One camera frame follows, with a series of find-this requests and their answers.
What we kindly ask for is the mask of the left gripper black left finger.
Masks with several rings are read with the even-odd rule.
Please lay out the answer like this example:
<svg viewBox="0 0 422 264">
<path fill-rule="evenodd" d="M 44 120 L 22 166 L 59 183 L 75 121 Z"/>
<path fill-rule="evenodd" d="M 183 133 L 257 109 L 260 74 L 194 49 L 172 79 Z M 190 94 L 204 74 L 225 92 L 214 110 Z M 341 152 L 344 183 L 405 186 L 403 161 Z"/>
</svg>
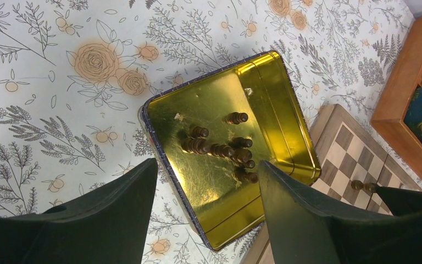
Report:
<svg viewBox="0 0 422 264">
<path fill-rule="evenodd" d="M 0 218 L 0 263 L 140 263 L 157 175 L 149 158 L 43 213 Z"/>
</svg>

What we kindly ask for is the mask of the gold tin box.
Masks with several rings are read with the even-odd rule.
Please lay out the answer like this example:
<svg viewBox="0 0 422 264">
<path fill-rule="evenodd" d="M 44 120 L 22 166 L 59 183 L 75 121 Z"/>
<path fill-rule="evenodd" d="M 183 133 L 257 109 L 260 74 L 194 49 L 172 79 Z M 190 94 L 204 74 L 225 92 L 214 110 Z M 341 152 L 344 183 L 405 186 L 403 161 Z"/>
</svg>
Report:
<svg viewBox="0 0 422 264">
<path fill-rule="evenodd" d="M 275 50 L 155 95 L 138 115 L 191 227 L 213 251 L 264 221 L 260 161 L 307 185 L 321 172 L 285 60 Z"/>
</svg>

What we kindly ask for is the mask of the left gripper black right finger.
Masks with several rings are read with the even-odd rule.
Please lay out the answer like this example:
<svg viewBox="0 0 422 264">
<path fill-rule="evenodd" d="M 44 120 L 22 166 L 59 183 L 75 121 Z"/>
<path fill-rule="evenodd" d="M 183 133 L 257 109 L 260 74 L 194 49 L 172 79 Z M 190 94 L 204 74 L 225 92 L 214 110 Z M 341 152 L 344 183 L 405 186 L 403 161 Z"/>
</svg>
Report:
<svg viewBox="0 0 422 264">
<path fill-rule="evenodd" d="M 276 263 L 422 263 L 422 192 L 374 186 L 381 214 L 323 194 L 268 161 L 258 167 Z"/>
</svg>

